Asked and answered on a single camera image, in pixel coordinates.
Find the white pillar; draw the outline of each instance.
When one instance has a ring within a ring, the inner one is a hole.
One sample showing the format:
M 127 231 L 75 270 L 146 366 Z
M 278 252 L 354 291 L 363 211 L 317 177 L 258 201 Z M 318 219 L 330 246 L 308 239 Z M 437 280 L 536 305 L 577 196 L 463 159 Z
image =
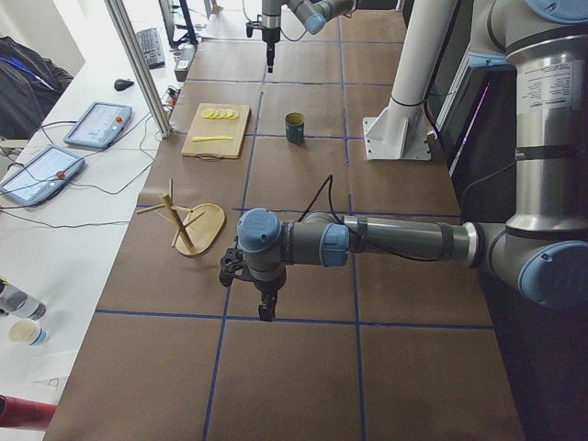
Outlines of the white pillar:
M 414 0 L 390 102 L 363 121 L 368 159 L 431 159 L 422 104 L 457 2 Z

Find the computer mouse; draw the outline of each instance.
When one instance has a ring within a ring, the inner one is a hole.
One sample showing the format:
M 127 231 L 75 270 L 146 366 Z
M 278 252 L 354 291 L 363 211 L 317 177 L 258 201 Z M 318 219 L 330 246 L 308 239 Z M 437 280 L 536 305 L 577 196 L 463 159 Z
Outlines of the computer mouse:
M 123 80 L 122 78 L 119 78 L 117 81 L 114 82 L 114 88 L 115 90 L 123 91 L 129 87 L 131 87 L 132 85 L 134 85 L 135 82 L 131 81 L 131 80 Z

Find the red object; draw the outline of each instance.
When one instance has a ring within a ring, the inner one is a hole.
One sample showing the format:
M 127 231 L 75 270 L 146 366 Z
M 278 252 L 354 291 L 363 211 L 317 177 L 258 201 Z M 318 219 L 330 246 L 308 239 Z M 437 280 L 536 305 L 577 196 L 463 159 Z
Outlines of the red object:
M 45 430 L 57 406 L 0 395 L 0 427 Z

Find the paper cup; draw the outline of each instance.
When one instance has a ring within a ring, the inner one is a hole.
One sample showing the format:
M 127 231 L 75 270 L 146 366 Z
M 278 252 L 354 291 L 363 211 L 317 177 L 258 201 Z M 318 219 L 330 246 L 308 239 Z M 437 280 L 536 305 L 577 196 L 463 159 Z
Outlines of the paper cup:
M 23 319 L 16 322 L 8 332 L 8 338 L 15 343 L 23 343 L 29 346 L 42 345 L 47 341 L 47 331 L 40 324 L 31 319 Z

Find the label sticker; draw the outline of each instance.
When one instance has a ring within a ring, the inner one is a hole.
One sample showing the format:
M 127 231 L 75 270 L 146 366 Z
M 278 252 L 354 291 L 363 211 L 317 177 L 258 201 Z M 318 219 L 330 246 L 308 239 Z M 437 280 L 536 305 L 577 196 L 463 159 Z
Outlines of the label sticker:
M 516 77 L 516 114 L 559 107 L 579 110 L 582 77 L 582 60 L 521 70 Z

